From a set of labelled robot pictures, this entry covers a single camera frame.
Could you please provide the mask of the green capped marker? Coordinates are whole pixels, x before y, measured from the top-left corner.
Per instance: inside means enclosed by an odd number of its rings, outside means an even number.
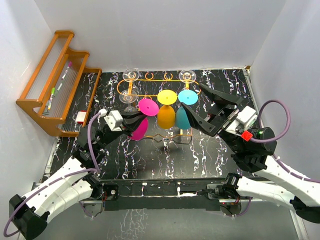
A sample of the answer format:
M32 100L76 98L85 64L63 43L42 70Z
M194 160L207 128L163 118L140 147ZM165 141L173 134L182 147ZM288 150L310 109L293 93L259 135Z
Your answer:
M53 88L51 89L50 98L49 98L48 105L47 105L47 110L48 110L48 111L51 109L52 101L53 101L53 98L54 98L54 96L55 96L55 91L56 91L56 88L53 87Z

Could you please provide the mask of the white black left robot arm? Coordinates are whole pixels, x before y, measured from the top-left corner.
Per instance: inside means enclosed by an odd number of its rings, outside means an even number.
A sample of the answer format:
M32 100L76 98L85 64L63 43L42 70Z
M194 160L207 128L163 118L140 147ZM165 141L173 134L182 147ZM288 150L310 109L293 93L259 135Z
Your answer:
M99 199L104 189L98 179L103 148L121 135L131 137L146 117L141 111L99 110L80 129L75 151L66 163L33 190L9 200L3 236L20 233L26 240L33 240L69 207L87 198Z

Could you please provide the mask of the clear wine glass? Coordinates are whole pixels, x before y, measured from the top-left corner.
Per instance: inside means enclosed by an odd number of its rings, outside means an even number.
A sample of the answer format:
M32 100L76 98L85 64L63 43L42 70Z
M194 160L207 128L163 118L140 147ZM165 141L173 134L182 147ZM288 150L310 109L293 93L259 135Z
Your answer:
M184 83L184 88L189 90L190 84L196 81L197 76L193 70L181 70L178 74L178 78Z
M140 71L136 68L128 68L122 73L122 78L125 82L134 85L140 78Z
M138 109L135 107L135 102L138 99L138 94L134 90L123 90L119 95L119 100L127 104L127 106L124 108L125 112L137 112Z

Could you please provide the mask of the orange plastic goblet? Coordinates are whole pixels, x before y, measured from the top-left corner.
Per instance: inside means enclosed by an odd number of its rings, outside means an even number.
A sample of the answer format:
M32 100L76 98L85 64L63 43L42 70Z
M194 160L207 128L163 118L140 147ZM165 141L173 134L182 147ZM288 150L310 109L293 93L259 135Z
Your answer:
M177 94L173 90L165 89L158 93L157 100L162 104L157 114L157 124L162 129L170 129L175 124L176 112L172 104L177 101Z

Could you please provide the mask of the orange wooden shelf rack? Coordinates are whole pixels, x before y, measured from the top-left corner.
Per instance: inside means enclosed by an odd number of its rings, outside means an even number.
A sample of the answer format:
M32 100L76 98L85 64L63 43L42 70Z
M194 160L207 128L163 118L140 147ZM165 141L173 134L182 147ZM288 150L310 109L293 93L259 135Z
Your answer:
M55 31L37 67L16 104L48 135L77 137L90 115L98 87L101 68L87 66L89 52L74 50L70 43L75 34L71 30ZM64 80L62 76L72 66ZM52 88L55 94L51 109L48 103ZM75 122L77 113L86 112L84 123Z

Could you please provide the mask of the purple capped marker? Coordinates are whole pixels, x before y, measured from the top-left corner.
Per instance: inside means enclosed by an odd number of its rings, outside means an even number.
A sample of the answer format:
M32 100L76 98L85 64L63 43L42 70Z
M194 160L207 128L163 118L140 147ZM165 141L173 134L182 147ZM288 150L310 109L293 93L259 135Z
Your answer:
M67 65L67 67L66 67L66 70L64 71L64 73L63 73L63 75L62 75L62 77L61 77L61 80L62 80L62 81L65 79L65 77L66 77L66 75L67 75L70 67L72 66L72 64L73 64L73 63L72 63L71 61L68 63L68 65Z

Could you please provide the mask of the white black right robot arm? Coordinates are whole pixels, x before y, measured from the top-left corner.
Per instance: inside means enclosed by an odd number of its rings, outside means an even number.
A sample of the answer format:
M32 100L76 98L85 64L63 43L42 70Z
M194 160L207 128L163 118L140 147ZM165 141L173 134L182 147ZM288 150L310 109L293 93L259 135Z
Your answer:
M219 136L232 150L232 159L243 171L267 179L255 181L237 173L229 173L223 184L208 184L208 198L257 198L294 211L300 218L320 221L320 183L285 165L275 156L278 136L269 127L255 127L261 114L245 105L240 96L221 92L200 83L201 91L213 102L205 118L186 103L190 126L207 136Z

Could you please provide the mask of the small red white box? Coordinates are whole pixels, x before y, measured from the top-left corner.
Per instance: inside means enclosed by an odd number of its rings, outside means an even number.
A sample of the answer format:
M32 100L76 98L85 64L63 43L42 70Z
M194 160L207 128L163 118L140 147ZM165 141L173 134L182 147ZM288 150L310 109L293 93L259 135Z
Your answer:
M85 111L79 111L76 115L75 122L77 124L83 124L86 118L86 112Z

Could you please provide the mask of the pink plastic goblet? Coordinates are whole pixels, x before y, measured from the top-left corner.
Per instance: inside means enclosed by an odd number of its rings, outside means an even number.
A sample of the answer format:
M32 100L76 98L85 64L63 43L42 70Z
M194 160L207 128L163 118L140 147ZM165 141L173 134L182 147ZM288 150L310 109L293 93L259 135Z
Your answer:
M131 140L139 141L144 136L149 127L148 117L154 117L159 112L159 106L157 103L149 98L144 98L138 103L139 110L146 115L145 119L142 121L138 129L133 133L133 136L130 137Z

